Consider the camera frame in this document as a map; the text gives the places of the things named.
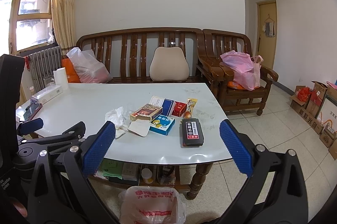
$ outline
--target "smartphone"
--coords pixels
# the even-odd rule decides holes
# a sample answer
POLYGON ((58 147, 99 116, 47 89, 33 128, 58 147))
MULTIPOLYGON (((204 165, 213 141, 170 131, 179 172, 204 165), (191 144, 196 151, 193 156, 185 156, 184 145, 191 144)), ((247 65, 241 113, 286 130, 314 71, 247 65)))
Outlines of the smartphone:
POLYGON ((23 114, 24 121, 30 121, 36 115, 36 113, 42 108, 41 103, 32 102, 23 114))

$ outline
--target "green package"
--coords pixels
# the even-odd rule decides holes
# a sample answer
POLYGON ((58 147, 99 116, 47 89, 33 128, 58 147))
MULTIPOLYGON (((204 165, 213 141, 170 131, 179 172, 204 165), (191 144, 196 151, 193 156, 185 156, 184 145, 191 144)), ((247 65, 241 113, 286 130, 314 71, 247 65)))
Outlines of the green package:
POLYGON ((104 158, 101 164, 103 176, 122 179, 123 162, 104 158))

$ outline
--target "red box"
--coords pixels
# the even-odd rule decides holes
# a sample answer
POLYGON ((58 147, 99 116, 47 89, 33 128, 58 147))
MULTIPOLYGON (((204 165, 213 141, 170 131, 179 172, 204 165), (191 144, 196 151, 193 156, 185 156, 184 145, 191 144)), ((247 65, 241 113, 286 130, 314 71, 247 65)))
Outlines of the red box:
POLYGON ((175 103, 176 104, 173 108, 172 115, 177 116, 177 117, 181 117, 183 115, 183 113, 186 112, 187 104, 185 104, 183 102, 177 102, 177 101, 175 103))

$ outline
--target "paper towel roll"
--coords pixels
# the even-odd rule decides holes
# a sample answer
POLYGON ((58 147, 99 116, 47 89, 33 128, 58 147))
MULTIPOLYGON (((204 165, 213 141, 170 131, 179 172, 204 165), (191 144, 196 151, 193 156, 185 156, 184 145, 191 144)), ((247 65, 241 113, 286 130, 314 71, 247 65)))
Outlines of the paper towel roll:
POLYGON ((65 72, 65 68, 59 68, 58 70, 54 71, 54 79, 57 85, 62 86, 62 89, 68 89, 68 78, 67 73, 65 72))

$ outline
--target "blue and white box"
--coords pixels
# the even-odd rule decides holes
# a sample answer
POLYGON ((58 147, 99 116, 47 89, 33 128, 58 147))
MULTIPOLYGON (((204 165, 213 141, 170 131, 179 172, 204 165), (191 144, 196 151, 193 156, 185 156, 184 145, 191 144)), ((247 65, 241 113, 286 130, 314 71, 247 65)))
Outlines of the blue and white box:
POLYGON ((162 114, 164 116, 169 116, 172 114, 175 102, 173 100, 163 99, 156 96, 152 96, 150 104, 154 106, 163 107, 162 114))
POLYGON ((167 136, 173 127, 174 122, 174 118, 159 115, 151 122, 150 131, 167 136))

